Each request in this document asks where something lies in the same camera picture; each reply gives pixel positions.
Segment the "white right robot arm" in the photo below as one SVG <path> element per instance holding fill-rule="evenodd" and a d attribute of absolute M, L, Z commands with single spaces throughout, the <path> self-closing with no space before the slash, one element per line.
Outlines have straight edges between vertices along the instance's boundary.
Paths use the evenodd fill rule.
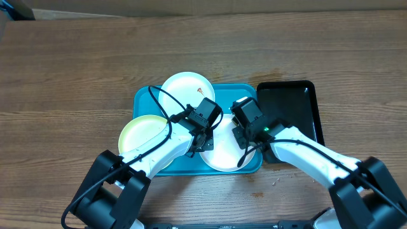
<path fill-rule="evenodd" d="M 270 118 L 252 97 L 235 101 L 234 136 L 245 155 L 249 146 L 268 158 L 291 164 L 328 189 L 333 206 L 305 228 L 400 228 L 406 198 L 383 162 L 341 155 L 311 140 L 284 120 Z"/>

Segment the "white plate front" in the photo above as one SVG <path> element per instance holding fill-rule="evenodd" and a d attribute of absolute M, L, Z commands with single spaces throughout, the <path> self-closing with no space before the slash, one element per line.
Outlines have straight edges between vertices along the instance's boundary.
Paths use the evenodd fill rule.
<path fill-rule="evenodd" d="M 213 149 L 200 153 L 202 160 L 216 170 L 209 174 L 252 173 L 262 164 L 261 155 L 252 151 L 246 156 L 243 164 L 237 167 L 238 161 L 245 153 L 245 141 L 241 149 L 232 132 L 236 127 L 232 122 L 233 117 L 232 114 L 223 116 L 221 123 L 213 130 Z"/>

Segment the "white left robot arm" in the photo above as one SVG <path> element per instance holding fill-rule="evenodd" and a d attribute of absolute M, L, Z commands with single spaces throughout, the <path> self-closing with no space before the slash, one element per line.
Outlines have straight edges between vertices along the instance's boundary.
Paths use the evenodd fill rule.
<path fill-rule="evenodd" d="M 222 109 L 204 98 L 168 117 L 166 127 L 136 149 L 115 155 L 106 150 L 92 164 L 61 217 L 71 212 L 87 228 L 144 228 L 137 217 L 153 177 L 179 156 L 206 142 Z"/>

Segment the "white plate with red stain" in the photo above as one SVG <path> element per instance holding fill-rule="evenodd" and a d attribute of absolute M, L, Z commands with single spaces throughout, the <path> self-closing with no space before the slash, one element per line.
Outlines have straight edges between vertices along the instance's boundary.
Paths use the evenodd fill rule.
<path fill-rule="evenodd" d="M 197 108 L 205 97 L 215 101 L 213 86 L 207 78 L 198 73 L 177 73 L 168 78 L 161 89 L 172 95 L 185 108 L 187 104 Z M 168 116 L 176 115 L 183 111 L 182 107 L 175 100 L 161 91 L 159 91 L 158 101 Z"/>

